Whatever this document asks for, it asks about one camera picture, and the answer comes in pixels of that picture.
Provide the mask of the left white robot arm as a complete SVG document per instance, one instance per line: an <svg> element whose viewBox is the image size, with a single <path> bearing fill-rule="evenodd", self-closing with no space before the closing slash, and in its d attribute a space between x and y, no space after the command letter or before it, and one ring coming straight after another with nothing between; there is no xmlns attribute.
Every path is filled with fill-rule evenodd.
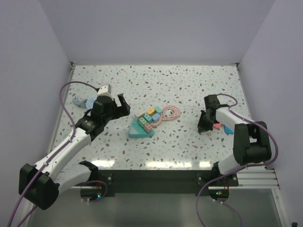
<svg viewBox="0 0 303 227"><path fill-rule="evenodd" d="M68 162L100 135L110 120L130 114L130 105L119 94L120 106L106 95L98 96L92 109L78 120L68 137L49 155L34 165L25 164L19 172L18 192L42 210L51 207L59 196L57 176Z"/></svg>

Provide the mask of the yellow plug adapter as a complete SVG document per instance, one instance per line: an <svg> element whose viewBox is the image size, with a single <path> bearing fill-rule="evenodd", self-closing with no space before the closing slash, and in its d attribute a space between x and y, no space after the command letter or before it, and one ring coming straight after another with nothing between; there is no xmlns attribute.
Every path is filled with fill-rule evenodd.
<svg viewBox="0 0 303 227"><path fill-rule="evenodd" d="M154 116L155 113L156 113L156 112L155 112L155 109L154 109L153 107L147 110L147 114L148 114L149 116Z"/></svg>

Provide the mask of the blue square plug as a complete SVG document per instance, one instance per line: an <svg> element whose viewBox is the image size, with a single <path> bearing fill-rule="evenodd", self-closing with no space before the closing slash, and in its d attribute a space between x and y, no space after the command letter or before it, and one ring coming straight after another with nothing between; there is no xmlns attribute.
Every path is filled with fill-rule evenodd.
<svg viewBox="0 0 303 227"><path fill-rule="evenodd" d="M223 126L223 129L224 129L224 132L227 134L227 135L233 135L234 132L228 128L226 125Z"/></svg>

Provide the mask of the blue round power strip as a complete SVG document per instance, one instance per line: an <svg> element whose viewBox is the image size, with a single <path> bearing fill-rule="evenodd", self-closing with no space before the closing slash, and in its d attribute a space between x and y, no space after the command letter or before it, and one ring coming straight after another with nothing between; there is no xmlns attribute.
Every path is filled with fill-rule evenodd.
<svg viewBox="0 0 303 227"><path fill-rule="evenodd" d="M94 104L94 101L97 99L96 96L93 96L91 98L88 98L85 102L85 107L86 109L92 109L93 108L93 104Z"/></svg>

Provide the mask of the pink round power strip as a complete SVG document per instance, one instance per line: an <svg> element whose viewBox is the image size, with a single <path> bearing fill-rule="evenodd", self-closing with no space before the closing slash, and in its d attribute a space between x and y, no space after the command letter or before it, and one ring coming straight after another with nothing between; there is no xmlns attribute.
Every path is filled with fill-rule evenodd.
<svg viewBox="0 0 303 227"><path fill-rule="evenodd" d="M159 106L149 109L148 114L151 116L150 125L152 127L157 127L160 125L162 119L162 109Z"/></svg>

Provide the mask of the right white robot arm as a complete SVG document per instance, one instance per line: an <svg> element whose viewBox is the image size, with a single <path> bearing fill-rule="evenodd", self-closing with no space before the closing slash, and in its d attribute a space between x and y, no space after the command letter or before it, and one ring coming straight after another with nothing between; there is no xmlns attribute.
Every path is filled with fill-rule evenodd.
<svg viewBox="0 0 303 227"><path fill-rule="evenodd" d="M214 163L209 176L203 178L217 186L228 180L227 174L234 174L244 166L263 164L272 157L266 124L239 115L232 110L233 105L221 104L219 96L204 97L205 110L201 111L197 125L198 133L213 130L216 123L222 123L233 132L232 154Z"/></svg>

